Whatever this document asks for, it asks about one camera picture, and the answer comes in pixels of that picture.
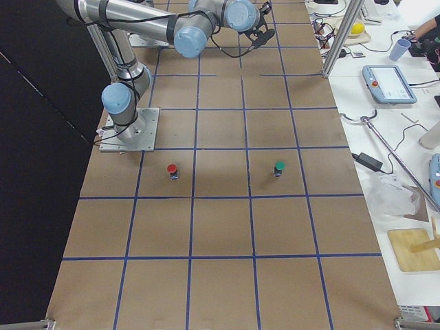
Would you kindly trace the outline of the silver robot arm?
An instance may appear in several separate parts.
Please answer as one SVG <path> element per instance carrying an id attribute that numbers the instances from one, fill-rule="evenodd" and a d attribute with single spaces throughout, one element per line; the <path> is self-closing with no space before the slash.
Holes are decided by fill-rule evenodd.
<path id="1" fill-rule="evenodd" d="M 118 82 L 102 92 L 116 137 L 133 141 L 146 123 L 136 109 L 151 84 L 150 71 L 136 58 L 128 35 L 139 34 L 172 45 L 185 58 L 196 58 L 218 28 L 255 32 L 263 17 L 250 1 L 190 1 L 176 14 L 145 1 L 58 1 L 70 18 L 96 25 L 115 65 Z"/>

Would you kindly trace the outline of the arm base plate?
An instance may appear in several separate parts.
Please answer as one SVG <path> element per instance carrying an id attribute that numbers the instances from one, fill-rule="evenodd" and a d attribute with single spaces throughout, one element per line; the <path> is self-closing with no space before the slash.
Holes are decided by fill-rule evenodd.
<path id="1" fill-rule="evenodd" d="M 154 48 L 154 47 L 168 47 L 169 44 L 164 41 L 159 41 L 147 36 L 140 36 L 139 34 L 130 34 L 129 42 L 133 48 Z"/>
<path id="2" fill-rule="evenodd" d="M 137 119 L 125 131 L 124 127 L 118 126 L 122 131 L 114 131 L 113 120 L 107 116 L 102 142 L 99 142 L 101 152 L 153 152 L 155 150 L 155 139 L 157 125 L 159 122 L 160 108 L 137 108 Z"/>

